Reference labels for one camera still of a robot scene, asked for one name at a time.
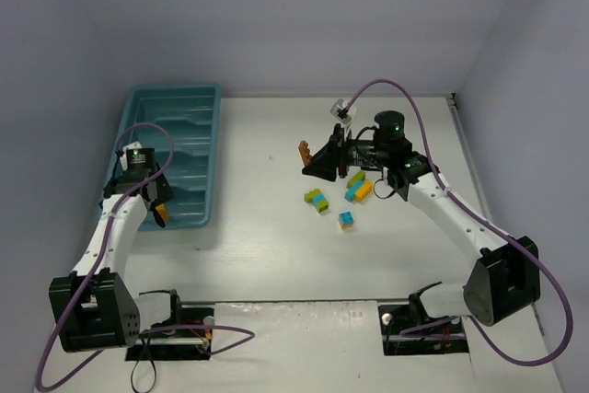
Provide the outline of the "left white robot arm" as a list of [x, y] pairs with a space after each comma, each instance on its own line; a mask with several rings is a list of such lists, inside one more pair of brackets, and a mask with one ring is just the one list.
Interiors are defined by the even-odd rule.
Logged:
[[49, 298], [68, 353], [134, 345], [146, 327], [123, 273], [139, 227], [148, 216], [164, 228], [174, 192], [153, 148], [133, 142], [117, 152], [122, 172], [104, 188], [97, 226], [69, 275], [52, 280]]

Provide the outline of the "yellow striped lego piece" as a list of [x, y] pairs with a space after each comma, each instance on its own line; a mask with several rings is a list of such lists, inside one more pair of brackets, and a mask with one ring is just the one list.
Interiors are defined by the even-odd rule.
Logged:
[[167, 211], [167, 207], [164, 204], [159, 204], [156, 207], [156, 212], [158, 213], [158, 215], [161, 217], [161, 219], [164, 222], [168, 222], [169, 221], [169, 214]]

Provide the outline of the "orange brown lego brick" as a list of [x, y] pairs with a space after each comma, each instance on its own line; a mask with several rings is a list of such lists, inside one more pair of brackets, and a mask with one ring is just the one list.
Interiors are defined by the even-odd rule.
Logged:
[[298, 152], [301, 156], [303, 165], [306, 167], [308, 166], [312, 160], [313, 160], [313, 156], [310, 152], [309, 146], [308, 146], [308, 142], [303, 140], [299, 143], [298, 145]]

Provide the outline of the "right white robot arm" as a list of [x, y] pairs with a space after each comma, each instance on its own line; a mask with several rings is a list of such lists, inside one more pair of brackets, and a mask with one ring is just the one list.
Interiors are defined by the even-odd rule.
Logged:
[[529, 237], [513, 239], [496, 233], [494, 225], [450, 197], [448, 184], [426, 156], [414, 150], [404, 133], [402, 113], [385, 110], [362, 140], [336, 124], [326, 144], [315, 154], [307, 142], [298, 146], [303, 174], [334, 181], [351, 167], [378, 171], [394, 194], [427, 215], [471, 265], [461, 285], [432, 283], [410, 294], [410, 311], [418, 324], [472, 316], [492, 326], [540, 297], [537, 245]]

